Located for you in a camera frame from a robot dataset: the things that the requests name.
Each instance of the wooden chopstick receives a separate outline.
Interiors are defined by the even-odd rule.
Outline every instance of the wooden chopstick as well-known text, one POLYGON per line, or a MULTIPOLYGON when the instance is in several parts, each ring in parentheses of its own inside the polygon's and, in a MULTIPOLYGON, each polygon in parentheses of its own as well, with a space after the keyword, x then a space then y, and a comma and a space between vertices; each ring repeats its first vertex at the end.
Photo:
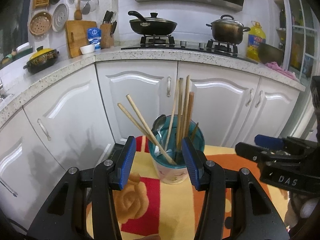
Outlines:
POLYGON ((184 137, 188 136, 189 126, 190 126, 190 122, 191 122, 191 115, 192 115, 192 110, 193 110, 193 100, 194 100, 194 98, 195 98, 195 93, 194 92, 190 92, 189 93, 188 112, 187 112, 187 125, 186 125, 186 131, 184 133, 184 137))
POLYGON ((198 126, 199 126, 199 122, 197 122, 196 127, 195 127, 195 128, 193 129, 193 131, 192 131, 191 138, 190 138, 190 139, 191 139, 191 142, 193 142, 193 139, 195 138, 195 135, 196 135, 198 126))
POLYGON ((173 107, 172 107, 172 112, 171 112, 168 136, 167 136, 167 141, 165 142, 165 147, 164 147, 165 151, 167 151, 167 147, 168 147, 168 144, 169 144, 169 138, 170 138, 170 135, 171 135, 171 129, 172 129, 172 124, 173 124, 174 111, 176 109, 178 93, 179 93, 179 80, 177 80, 177 82, 176 82, 176 90, 175 90, 175 93, 174 93, 174 100, 173 100, 173 107))
POLYGON ((142 114, 140 113, 139 109, 137 108, 137 106, 135 105, 134 101, 132 100, 131 96, 128 94, 126 95, 126 98, 128 99, 130 105, 132 106, 133 110, 136 112, 137 116, 139 117, 140 121, 142 122, 146 132, 149 134, 149 136, 154 140, 154 142, 156 143, 156 145, 159 147, 160 152, 163 154, 163 156, 166 158, 167 162, 170 164, 176 164, 174 162, 174 160, 165 152, 165 150, 162 148, 162 146, 160 145, 160 143, 157 141, 156 137, 154 136, 154 134, 152 133, 152 131, 150 130, 147 122, 144 120, 142 114))
POLYGON ((186 132, 186 126, 187 126, 187 111, 188 111, 188 105, 189 105, 189 82, 190 82, 190 75, 187 76, 186 80, 186 90, 184 94, 184 105, 183 105, 183 115, 182 115, 182 121, 183 121, 183 130, 182 133, 180 131, 180 142, 182 138, 184 138, 184 134, 186 132))
POLYGON ((128 110, 125 109, 125 107, 121 103, 118 103, 117 105, 121 109, 121 111, 131 120, 131 122, 140 130, 140 132, 142 132, 153 143, 153 140, 151 139, 147 131, 137 122, 137 120, 135 120, 135 118, 128 112, 128 110))
POLYGON ((183 96, 183 78, 179 78, 179 102, 178 102, 178 124, 177 124, 177 134, 176 134, 176 147, 178 150, 178 145, 180 143, 180 127, 181 127, 181 114, 182 114, 182 96, 183 96))

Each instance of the pink cloth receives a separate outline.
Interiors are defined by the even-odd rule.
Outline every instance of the pink cloth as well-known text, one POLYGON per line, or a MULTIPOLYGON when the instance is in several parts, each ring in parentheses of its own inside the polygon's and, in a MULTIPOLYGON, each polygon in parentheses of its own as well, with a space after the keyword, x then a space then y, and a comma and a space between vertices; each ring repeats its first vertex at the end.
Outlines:
POLYGON ((265 66, 281 73, 282 75, 287 76, 288 78, 291 78, 293 80, 297 80, 296 75, 293 72, 283 70, 282 68, 280 68, 278 66, 278 64, 276 62, 267 63, 265 66))

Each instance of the white bowl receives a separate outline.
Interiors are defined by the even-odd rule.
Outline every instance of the white bowl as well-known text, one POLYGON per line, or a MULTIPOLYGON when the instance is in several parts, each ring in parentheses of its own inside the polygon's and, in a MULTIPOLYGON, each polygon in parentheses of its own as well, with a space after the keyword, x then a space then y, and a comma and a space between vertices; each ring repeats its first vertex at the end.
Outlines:
POLYGON ((93 43, 93 44, 90 44, 87 46, 80 47, 81 53, 84 55, 84 54, 94 52, 95 46, 96 46, 96 44, 93 43))

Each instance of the blue gripper pad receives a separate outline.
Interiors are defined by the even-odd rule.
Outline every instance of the blue gripper pad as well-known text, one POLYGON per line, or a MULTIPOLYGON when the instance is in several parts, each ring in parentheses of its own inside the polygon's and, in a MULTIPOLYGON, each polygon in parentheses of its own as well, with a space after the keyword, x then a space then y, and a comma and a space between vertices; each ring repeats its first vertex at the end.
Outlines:
POLYGON ((200 190, 200 179, 204 174, 203 163, 189 137, 182 139, 181 146, 191 184, 196 188, 196 190, 200 190))
POLYGON ((115 162, 115 169, 110 174, 113 190, 122 190, 127 184, 136 146, 135 137, 129 136, 121 153, 115 152, 112 156, 111 160, 115 162))
POLYGON ((281 138, 274 138, 270 136, 265 136, 258 134, 254 138, 254 143, 260 147, 268 148, 270 150, 282 150, 284 148, 284 143, 281 138))

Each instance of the stove knob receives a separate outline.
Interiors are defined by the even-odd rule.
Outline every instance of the stove knob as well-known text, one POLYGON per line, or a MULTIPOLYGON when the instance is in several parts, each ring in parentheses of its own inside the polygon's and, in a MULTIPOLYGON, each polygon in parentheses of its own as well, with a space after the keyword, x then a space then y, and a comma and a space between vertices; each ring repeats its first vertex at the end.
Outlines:
POLYGON ((200 43, 199 43, 199 49, 204 49, 204 48, 205 48, 205 43, 200 42, 200 43))
POLYGON ((180 47, 185 48, 187 46, 187 42, 186 41, 180 41, 180 47))

